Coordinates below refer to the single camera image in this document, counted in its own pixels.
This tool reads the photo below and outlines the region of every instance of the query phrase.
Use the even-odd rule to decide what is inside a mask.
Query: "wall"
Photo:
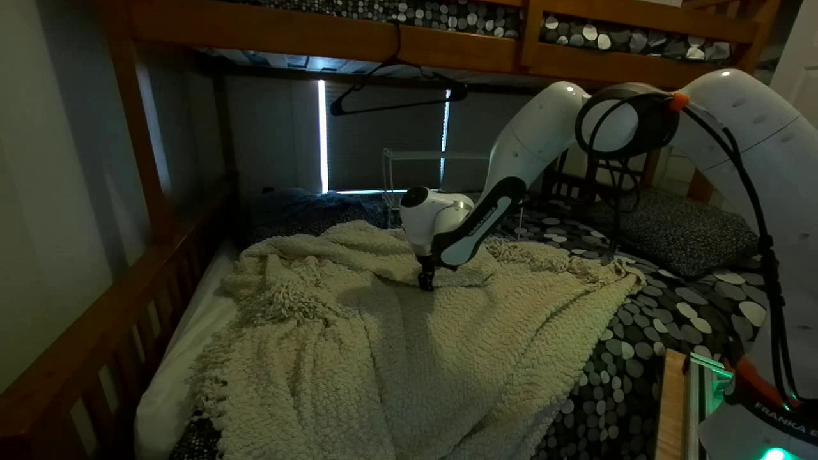
[[[346,84],[327,84],[327,100],[343,94]],[[345,100],[346,111],[415,104],[442,100],[442,90],[366,86]],[[438,150],[442,104],[418,104],[383,112],[359,112],[327,121],[329,128],[329,189],[380,186],[380,154]],[[399,166],[395,186],[436,183],[436,162],[408,162]]]
[[[228,76],[228,97],[239,194],[318,192],[312,82]]]
[[[147,219],[95,0],[1,0],[0,56],[4,388],[143,254]],[[187,201],[220,172],[212,94],[165,58],[151,76],[165,192]]]
[[[446,162],[446,189],[483,192],[492,141],[528,100],[528,94],[472,91],[464,100],[451,103],[446,150],[479,154],[486,162]]]

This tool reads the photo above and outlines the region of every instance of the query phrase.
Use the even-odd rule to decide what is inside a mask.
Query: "knitted blanket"
[[[368,223],[247,247],[194,384],[224,458],[528,458],[639,289],[541,243],[486,241],[432,295],[415,270]]]

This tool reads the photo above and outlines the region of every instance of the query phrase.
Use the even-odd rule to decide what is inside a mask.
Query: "pebble pattern fabric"
[[[499,232],[570,247],[582,258],[611,258],[614,247],[597,229],[551,212],[507,218]],[[766,297],[754,258],[697,281],[645,258],[629,255],[629,263],[645,274],[645,287],[614,315],[533,458],[652,458],[665,350],[735,358],[763,321]],[[173,458],[220,458],[217,440],[206,420],[192,420]]]
[[[327,228],[346,219],[368,219],[376,228],[386,228],[386,208],[376,194],[314,196],[307,192],[272,192],[239,205],[235,228],[235,247],[247,247],[271,235],[318,235]]]
[[[582,223],[615,235],[614,208],[597,201]],[[635,210],[620,212],[617,243],[672,274],[697,278],[755,254],[755,235],[739,215],[683,196],[644,192]]]

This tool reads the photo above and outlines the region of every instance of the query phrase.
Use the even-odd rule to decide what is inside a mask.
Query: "patterned bedsheet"
[[[275,212],[284,215],[272,218],[275,232],[314,232],[329,224],[334,208],[343,219],[386,223],[372,199],[334,199],[334,205],[322,199],[314,212],[318,224],[309,223],[304,205],[281,201]],[[611,241],[597,229],[545,212],[511,218],[499,235],[541,241],[582,258],[611,258],[614,254]],[[689,281],[652,261],[626,258],[645,274],[645,287],[614,315],[533,458],[652,458],[665,350],[735,358],[763,320],[766,297],[754,261]],[[206,420],[194,416],[173,458],[220,458],[217,436]]]

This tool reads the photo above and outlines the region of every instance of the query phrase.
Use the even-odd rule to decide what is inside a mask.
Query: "black cable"
[[[762,199],[755,194],[754,181],[749,180],[749,172],[740,162],[740,150],[739,143],[732,139],[731,130],[720,128],[722,139],[715,132],[715,128],[711,122],[704,122],[694,111],[684,107],[684,116],[689,116],[689,121],[694,121],[731,159],[731,164],[735,166],[735,174],[740,180],[740,186],[749,196],[749,205],[754,210],[754,219],[755,219],[755,229],[758,229],[758,254],[762,254],[762,275],[763,275],[763,287],[766,287],[766,300],[769,300],[769,332],[772,332],[772,375],[773,375],[773,388],[782,396],[782,401],[786,406],[796,406],[803,401],[815,401],[815,398],[803,398],[796,393],[794,385],[794,375],[792,375],[792,360],[789,360],[789,343],[786,343],[786,320],[784,320],[784,295],[780,287],[780,270],[776,270],[776,255],[772,247],[772,235],[766,229],[766,218],[762,210]]]
[[[615,104],[611,104],[597,121],[596,121],[596,125],[592,125],[592,130],[591,130],[591,139],[587,139],[587,145],[592,149],[596,145],[596,136],[597,136],[597,130],[599,130],[599,125],[620,107],[620,104],[626,104],[629,100],[617,100]],[[633,205],[633,210],[639,208],[639,180],[635,180],[635,174],[626,166],[626,159],[620,159],[620,155],[606,155],[606,154],[597,154],[597,150],[585,150],[587,155],[592,155],[596,162],[599,162],[606,169],[607,169],[607,177],[611,177],[611,186],[615,189],[614,192],[614,205],[611,201],[606,201],[607,208],[611,208],[611,212],[614,212],[614,229],[611,229],[611,247],[607,247],[607,254],[611,254],[611,258],[617,254],[617,241],[620,241],[620,196],[622,196],[622,177],[626,177],[626,172],[631,174],[631,180],[633,180],[633,189],[635,189],[635,205]]]
[[[629,104],[629,100],[617,100],[617,103],[614,103],[597,121],[596,121],[596,125],[592,125],[592,130],[591,130],[591,139],[587,139],[587,145],[592,149],[596,145],[596,136],[597,136],[597,130],[599,130],[599,125],[620,107],[620,104]],[[587,155],[592,155],[592,159],[597,159],[597,162],[603,162],[606,164],[606,169],[607,169],[607,177],[611,177],[611,186],[615,183],[615,205],[611,205],[614,208],[614,212],[633,212],[635,208],[639,208],[639,201],[642,201],[642,189],[639,189],[639,177],[635,177],[635,172],[629,166],[629,159],[631,155],[620,155],[620,154],[599,154],[599,150],[585,150]],[[620,196],[622,194],[635,194],[635,199],[633,199],[633,205],[629,208],[629,210],[620,210]]]
[[[599,162],[606,162],[606,169],[607,169],[607,180],[611,180],[611,186],[614,186],[614,196],[617,196],[617,212],[633,212],[633,210],[639,210],[639,201],[642,201],[642,180],[639,180],[639,174],[631,169],[631,159],[599,159]]]

